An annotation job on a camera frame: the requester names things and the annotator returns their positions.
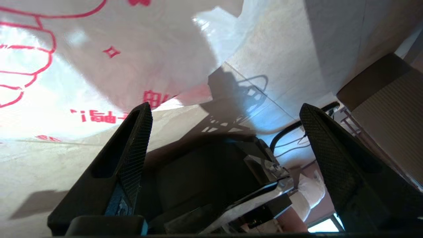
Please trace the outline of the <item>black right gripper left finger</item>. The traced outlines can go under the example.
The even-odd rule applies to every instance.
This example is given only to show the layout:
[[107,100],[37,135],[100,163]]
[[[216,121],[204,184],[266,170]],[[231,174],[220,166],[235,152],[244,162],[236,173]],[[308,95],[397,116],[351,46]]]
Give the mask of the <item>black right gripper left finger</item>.
[[80,216],[134,215],[152,123],[147,102],[129,113],[48,216],[50,229],[68,229]]

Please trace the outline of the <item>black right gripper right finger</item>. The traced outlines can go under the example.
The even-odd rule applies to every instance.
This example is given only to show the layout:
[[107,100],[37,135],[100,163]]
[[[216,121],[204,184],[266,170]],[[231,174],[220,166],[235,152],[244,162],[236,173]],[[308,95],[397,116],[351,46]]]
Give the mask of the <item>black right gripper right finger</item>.
[[320,108],[304,103],[299,117],[346,231],[422,231],[420,191]]

